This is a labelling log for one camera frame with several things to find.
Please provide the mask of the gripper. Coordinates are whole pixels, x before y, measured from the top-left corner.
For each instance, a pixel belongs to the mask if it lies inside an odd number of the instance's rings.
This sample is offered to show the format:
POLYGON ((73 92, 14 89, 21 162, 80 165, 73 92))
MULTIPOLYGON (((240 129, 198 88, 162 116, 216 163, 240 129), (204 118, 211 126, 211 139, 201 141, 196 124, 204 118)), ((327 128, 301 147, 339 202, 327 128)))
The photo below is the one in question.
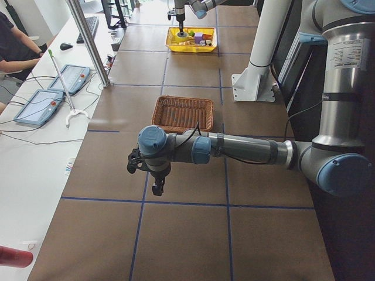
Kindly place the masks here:
MULTIPOLYGON (((136 170, 146 171, 145 160, 141 156, 141 152, 138 148, 134 148, 128 155, 127 170, 129 173, 134 174, 136 170)), ((152 193, 155 196, 163 195, 163 188, 165 185, 165 177, 154 177, 154 184, 152 185, 152 193)))
POLYGON ((183 30, 183 23, 185 21, 185 9, 184 8, 173 8, 172 10, 169 10, 168 13, 168 19, 171 20, 172 16, 176 17, 176 20, 179 23, 179 35, 184 36, 184 30, 183 30))

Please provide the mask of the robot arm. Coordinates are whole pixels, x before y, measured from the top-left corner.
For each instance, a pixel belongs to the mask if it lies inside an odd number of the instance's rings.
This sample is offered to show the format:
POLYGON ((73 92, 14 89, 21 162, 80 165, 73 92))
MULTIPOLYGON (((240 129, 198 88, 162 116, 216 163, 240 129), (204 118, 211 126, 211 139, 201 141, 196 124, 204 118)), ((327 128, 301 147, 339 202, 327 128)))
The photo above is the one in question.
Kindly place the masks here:
POLYGON ((373 165, 359 139, 364 85, 374 67, 373 1, 303 1, 300 42, 327 44, 319 134, 311 142, 253 139, 204 132, 194 121, 182 134, 151 125, 138 134, 127 170, 149 172, 161 196, 172 162, 206 164, 229 157, 297 169, 320 189, 348 196, 370 184, 373 165))
POLYGON ((183 35, 185 21, 185 6, 189 6, 198 19, 206 16, 207 12, 216 6, 224 3, 226 0, 174 0, 174 8, 169 10, 167 17, 169 20, 174 16, 179 24, 179 33, 183 35))

